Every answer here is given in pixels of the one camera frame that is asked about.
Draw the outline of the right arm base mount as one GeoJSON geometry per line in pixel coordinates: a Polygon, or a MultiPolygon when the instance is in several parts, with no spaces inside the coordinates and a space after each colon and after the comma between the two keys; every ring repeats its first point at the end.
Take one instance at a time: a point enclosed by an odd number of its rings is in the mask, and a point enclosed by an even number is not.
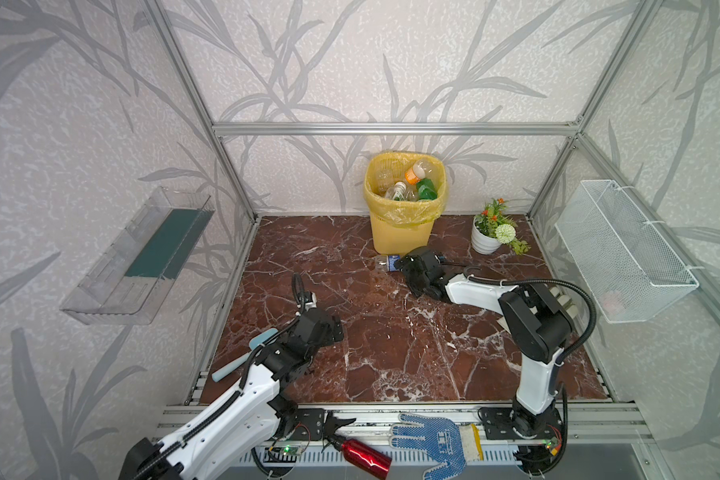
{"type": "Polygon", "coordinates": [[[534,414],[514,402],[510,407],[481,407],[477,411],[487,440],[562,440],[566,427],[555,402],[534,414]]]}

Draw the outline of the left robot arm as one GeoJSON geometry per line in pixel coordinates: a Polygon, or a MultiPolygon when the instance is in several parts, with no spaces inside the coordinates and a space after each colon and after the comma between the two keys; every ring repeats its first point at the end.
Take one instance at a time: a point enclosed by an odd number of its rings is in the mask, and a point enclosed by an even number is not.
{"type": "Polygon", "coordinates": [[[156,443],[138,441],[121,479],[217,479],[251,449],[293,430],[297,404],[283,392],[344,332],[337,316],[316,305],[300,274],[292,275],[291,287],[294,319],[252,350],[239,380],[200,414],[156,443]]]}

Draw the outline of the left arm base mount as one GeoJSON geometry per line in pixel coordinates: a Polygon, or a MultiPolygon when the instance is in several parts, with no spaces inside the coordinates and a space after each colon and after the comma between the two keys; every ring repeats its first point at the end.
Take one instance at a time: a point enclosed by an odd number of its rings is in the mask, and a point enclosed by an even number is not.
{"type": "Polygon", "coordinates": [[[285,395],[277,395],[268,405],[277,418],[273,439],[310,442],[323,439],[327,416],[325,409],[301,407],[285,395]]]}

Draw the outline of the clear ribbed bottle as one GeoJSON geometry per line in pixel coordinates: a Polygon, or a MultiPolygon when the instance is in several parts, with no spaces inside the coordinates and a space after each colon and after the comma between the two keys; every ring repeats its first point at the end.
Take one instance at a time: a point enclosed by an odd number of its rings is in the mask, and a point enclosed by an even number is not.
{"type": "Polygon", "coordinates": [[[407,182],[398,181],[385,192],[385,198],[392,201],[415,202],[418,200],[418,194],[407,182]]]}

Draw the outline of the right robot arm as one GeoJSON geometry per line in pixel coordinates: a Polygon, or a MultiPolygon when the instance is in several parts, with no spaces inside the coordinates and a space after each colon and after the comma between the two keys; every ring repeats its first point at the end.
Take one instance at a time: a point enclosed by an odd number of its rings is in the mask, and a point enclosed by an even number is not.
{"type": "Polygon", "coordinates": [[[522,354],[520,383],[513,398],[510,425],[516,435],[532,439],[550,422],[557,395],[556,380],[567,357],[592,335],[597,324],[597,306],[580,286],[554,278],[496,280],[477,274],[476,266],[456,273],[442,256],[428,247],[418,247],[394,258],[415,297],[426,295],[454,305],[469,305],[500,314],[512,340],[522,354]],[[569,343],[574,321],[551,293],[558,286],[576,293],[588,310],[584,331],[569,343]]]}

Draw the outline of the orange cap clear bottle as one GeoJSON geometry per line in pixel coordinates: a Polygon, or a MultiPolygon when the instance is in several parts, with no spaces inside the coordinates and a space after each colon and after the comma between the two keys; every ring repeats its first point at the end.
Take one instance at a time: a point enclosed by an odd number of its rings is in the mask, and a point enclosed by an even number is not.
{"type": "Polygon", "coordinates": [[[436,182],[435,164],[427,159],[415,161],[404,173],[404,180],[412,186],[416,186],[419,182],[427,179],[433,183],[436,182]]]}

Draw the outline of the green bottle yellow cap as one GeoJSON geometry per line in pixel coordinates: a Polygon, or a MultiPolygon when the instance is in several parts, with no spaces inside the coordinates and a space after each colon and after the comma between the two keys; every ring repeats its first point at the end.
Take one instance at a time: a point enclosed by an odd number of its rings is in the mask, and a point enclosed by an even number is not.
{"type": "Polygon", "coordinates": [[[438,198],[437,187],[430,178],[424,178],[416,184],[419,201],[432,201],[438,198]]]}

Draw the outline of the blue label bottle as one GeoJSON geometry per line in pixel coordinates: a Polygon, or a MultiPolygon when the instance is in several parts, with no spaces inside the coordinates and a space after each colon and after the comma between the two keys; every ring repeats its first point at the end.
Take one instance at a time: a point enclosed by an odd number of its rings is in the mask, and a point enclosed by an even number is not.
{"type": "Polygon", "coordinates": [[[399,259],[399,255],[376,255],[373,258],[374,269],[380,272],[396,272],[398,271],[396,262],[399,259]]]}

